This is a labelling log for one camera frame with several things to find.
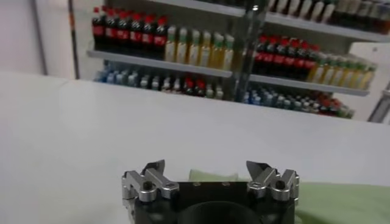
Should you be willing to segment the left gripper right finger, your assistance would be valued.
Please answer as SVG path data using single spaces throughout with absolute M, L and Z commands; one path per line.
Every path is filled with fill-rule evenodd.
M 251 176 L 247 191 L 256 199 L 271 197 L 275 201 L 299 201 L 300 176 L 295 170 L 286 169 L 280 173 L 267 163 L 246 161 Z

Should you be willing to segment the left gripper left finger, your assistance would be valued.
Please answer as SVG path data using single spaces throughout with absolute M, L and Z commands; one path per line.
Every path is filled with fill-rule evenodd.
M 163 175 L 165 160 L 147 163 L 138 173 L 135 170 L 126 171 L 121 177 L 122 203 L 129 209 L 138 199 L 144 203 L 151 203 L 160 194 L 163 198 L 171 200 L 179 192 L 178 182 L 173 182 Z

